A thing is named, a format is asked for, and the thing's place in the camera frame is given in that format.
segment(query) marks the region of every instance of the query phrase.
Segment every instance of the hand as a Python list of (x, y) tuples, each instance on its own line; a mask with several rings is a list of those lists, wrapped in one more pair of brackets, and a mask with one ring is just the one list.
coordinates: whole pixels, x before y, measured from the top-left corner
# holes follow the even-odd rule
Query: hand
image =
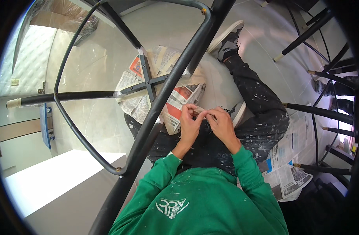
[(241, 141), (234, 133), (233, 121), (230, 115), (217, 106), (208, 110), (206, 118), (215, 136), (225, 144), (230, 153), (236, 154), (241, 148)]
[(198, 137), (199, 128), (201, 126), (202, 120), (208, 113), (208, 111), (205, 110), (198, 114), (194, 112), (194, 109), (196, 108), (197, 106), (193, 104), (186, 104), (182, 106), (182, 114), (181, 118), (179, 119), (181, 123), (181, 140), (172, 150), (174, 156), (179, 159), (182, 159), (185, 154), (190, 150), (191, 146), (195, 142), (196, 137)]

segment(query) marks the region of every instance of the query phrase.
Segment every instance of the green sweatshirt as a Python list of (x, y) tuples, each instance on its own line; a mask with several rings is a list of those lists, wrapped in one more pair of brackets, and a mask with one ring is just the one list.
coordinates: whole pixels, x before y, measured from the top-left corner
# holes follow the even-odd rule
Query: green sweatshirt
[(232, 155), (237, 178), (218, 168), (191, 168), (171, 152), (139, 181), (109, 234), (288, 234), (271, 187), (252, 153)]

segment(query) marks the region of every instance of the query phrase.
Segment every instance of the newspaper on floor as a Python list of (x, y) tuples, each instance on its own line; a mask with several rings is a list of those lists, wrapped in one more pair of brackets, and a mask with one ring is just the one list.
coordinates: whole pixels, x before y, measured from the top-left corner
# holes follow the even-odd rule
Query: newspaper on floor
[(284, 137), (271, 149), (267, 157), (267, 173), (286, 165), (296, 155), (314, 144), (311, 114), (295, 112), (290, 115), (289, 128)]
[[(158, 46), (147, 50), (146, 57), (150, 66), (152, 78), (169, 74), (182, 51), (172, 47)], [(144, 75), (140, 70), (140, 60), (137, 56), (129, 69), (123, 72), (116, 91), (139, 84), (144, 81)], [(180, 130), (179, 118), (182, 105), (187, 103), (197, 104), (205, 90), (205, 76), (200, 66), (190, 78), (181, 78), (172, 91), (161, 115), (164, 119), (168, 134), (177, 134)], [(163, 84), (155, 86), (156, 94), (160, 93)], [(132, 116), (140, 124), (143, 124), (151, 103), (147, 90), (141, 90), (124, 97), (117, 98), (122, 110)]]
[(290, 115), (289, 128), (285, 136), (271, 149), (267, 165), (268, 171), (263, 172), (264, 181), (271, 185), (276, 200), (288, 202), (296, 200), (311, 179), (293, 162), (298, 163), (298, 156), (313, 147), (314, 132), (311, 115), (295, 112)]
[(263, 173), (266, 183), (271, 185), (273, 195), (280, 202), (296, 200), (304, 188), (313, 178), (298, 167), (293, 167), (293, 162), (297, 162), (295, 157), (289, 163), (281, 166), (274, 172)]

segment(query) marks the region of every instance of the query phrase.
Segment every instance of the paint-stained jeans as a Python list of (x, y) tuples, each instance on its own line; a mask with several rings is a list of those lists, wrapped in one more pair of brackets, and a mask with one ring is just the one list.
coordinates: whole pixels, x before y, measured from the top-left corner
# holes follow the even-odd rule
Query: paint-stained jeans
[[(235, 134), (243, 146), (253, 153), (253, 158), (263, 172), (267, 170), (265, 160), (269, 151), (288, 129), (288, 114), (276, 94), (259, 79), (239, 55), (230, 57), (225, 61), (225, 65), (233, 75), (246, 106), (255, 115), (240, 124), (235, 129)], [(134, 126), (130, 130), (136, 138), (141, 124), (127, 114), (125, 121)], [(177, 145), (180, 136), (181, 133), (168, 135), (160, 132), (147, 158), (154, 163), (157, 159), (165, 157)], [(213, 134), (206, 120), (203, 120), (199, 136), (184, 156), (178, 173), (194, 167), (217, 167), (235, 176), (229, 150)]]

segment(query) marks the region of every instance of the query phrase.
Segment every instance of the white shoe sole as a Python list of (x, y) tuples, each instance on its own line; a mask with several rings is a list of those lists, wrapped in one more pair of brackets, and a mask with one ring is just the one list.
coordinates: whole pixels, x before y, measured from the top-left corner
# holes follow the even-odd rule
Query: white shoe sole
[(229, 28), (227, 28), (227, 30), (225, 30), (220, 36), (218, 36), (216, 39), (214, 39), (211, 44), (208, 46), (207, 52), (211, 53), (213, 52), (213, 50), (215, 50), (215, 48), (217, 47), (217, 45), (224, 40), (224, 38), (236, 27), (240, 27), (240, 26), (244, 26), (245, 22), (243, 22), (243, 20), (239, 20), (234, 22), (234, 24), (232, 24)]
[(237, 115), (233, 119), (233, 127), (234, 128), (236, 128), (240, 124), (240, 122), (243, 118), (243, 114), (245, 113), (245, 110), (246, 110), (246, 103), (245, 103), (245, 101), (243, 101), (241, 108), (238, 110)]

